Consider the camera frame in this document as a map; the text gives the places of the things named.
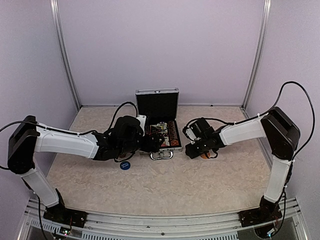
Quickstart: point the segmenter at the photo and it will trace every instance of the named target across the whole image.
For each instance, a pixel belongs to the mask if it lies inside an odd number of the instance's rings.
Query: vertical metal post
[[[254,89],[254,85],[256,82],[257,72],[262,56],[262,51],[265,43],[266,33],[267,33],[267,27],[268,27],[268,20],[269,20],[269,14],[270,14],[270,7],[271,7],[271,0],[264,0],[264,9],[262,14],[262,22],[260,27],[260,34],[259,34],[259,40],[258,40],[258,46],[256,48],[253,67],[250,75],[250,80],[248,84],[248,88],[245,93],[245,97],[242,103],[242,107],[244,110],[247,109],[250,97],[252,95],[252,91]]]
[[[79,111],[81,108],[81,102],[79,99],[79,95],[77,92],[77,88],[76,88],[74,79],[71,74],[71,68],[70,68],[70,64],[69,64],[69,60],[68,60],[68,56],[67,56],[67,52],[66,52],[64,35],[62,32],[61,20],[60,20],[60,15],[59,15],[58,0],[50,0],[50,3],[51,3],[53,21],[54,21],[54,25],[56,28],[56,34],[58,37],[59,47],[60,47],[61,56],[62,56],[62,60],[63,60],[63,65],[64,65],[65,72],[66,72],[66,77],[68,80],[68,84],[70,87],[70,91],[72,94],[72,98],[73,98],[75,107],[76,107],[77,111]]]

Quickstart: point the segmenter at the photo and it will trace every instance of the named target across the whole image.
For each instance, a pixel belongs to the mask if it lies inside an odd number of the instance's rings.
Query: blue disc
[[[121,164],[120,164],[120,168],[122,170],[128,170],[130,168],[131,164],[130,162],[128,161],[123,161]]]

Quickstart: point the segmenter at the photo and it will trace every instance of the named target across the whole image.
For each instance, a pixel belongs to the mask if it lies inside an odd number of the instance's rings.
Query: white wall
[[[27,115],[68,128],[76,115],[60,57],[50,1],[3,0],[0,6],[0,128]],[[0,133],[0,165],[7,166],[8,140]],[[38,154],[47,173],[52,154]],[[29,191],[20,177],[0,169],[0,239],[14,239]]]
[[[263,0],[59,0],[83,105],[178,87],[180,104],[241,105]]]
[[[267,110],[281,85],[297,81],[313,100],[317,123],[313,139],[299,153],[288,195],[298,200],[312,240],[320,234],[320,2],[272,1],[266,42],[248,113]],[[307,98],[296,86],[285,88],[279,106],[301,130],[301,143],[310,134],[312,115]]]

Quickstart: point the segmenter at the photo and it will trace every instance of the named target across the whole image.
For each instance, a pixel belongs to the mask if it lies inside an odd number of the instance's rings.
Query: table
[[[104,132],[116,107],[83,107],[72,131]],[[118,117],[134,115],[123,107]],[[179,106],[177,125],[182,145],[188,140],[181,130],[194,118],[244,119],[238,107]],[[214,129],[221,124],[209,122]],[[94,161],[57,154],[49,170],[49,182],[61,192],[65,205],[103,213],[172,216],[219,213],[259,205],[270,170],[256,139],[221,148],[216,159],[189,159],[175,152],[172,159],[153,161],[136,154],[129,170],[113,160]]]

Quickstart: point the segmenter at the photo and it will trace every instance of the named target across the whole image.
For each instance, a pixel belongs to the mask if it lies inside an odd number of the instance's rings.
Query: beige tabletop
[[[104,132],[116,107],[83,107],[73,131]],[[123,107],[119,116],[134,115]],[[244,119],[238,107],[180,106],[177,125],[182,145],[188,140],[181,129],[194,118]],[[221,124],[209,121],[213,128]],[[129,170],[113,160],[94,161],[57,154],[48,173],[67,207],[129,215],[193,215],[241,210],[259,205],[270,170],[257,140],[221,148],[216,159],[188,158],[175,152],[172,159],[153,161],[136,154]]]

